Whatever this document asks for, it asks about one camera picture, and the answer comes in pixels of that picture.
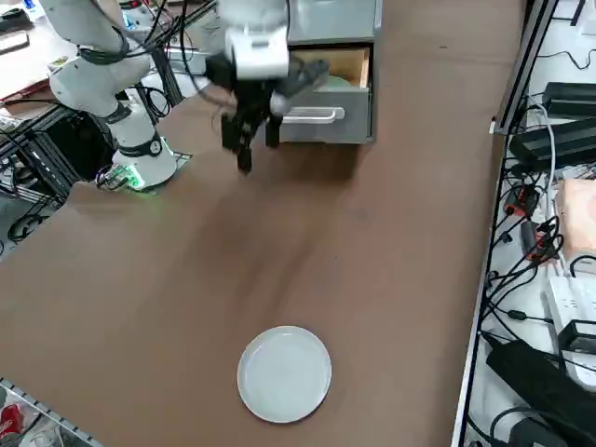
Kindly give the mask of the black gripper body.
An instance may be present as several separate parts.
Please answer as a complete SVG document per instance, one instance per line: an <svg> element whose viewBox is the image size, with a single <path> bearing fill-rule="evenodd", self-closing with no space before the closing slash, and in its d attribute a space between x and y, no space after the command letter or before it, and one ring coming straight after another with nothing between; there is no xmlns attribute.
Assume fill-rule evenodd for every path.
<svg viewBox="0 0 596 447"><path fill-rule="evenodd" d="M282 112L273 112L271 98L284 76L244 79L237 75L237 68L223 53L205 59L205 75L215 86L223 88L234 97L236 104L227 106L222 113L225 122L263 122L283 120Z"/></svg>

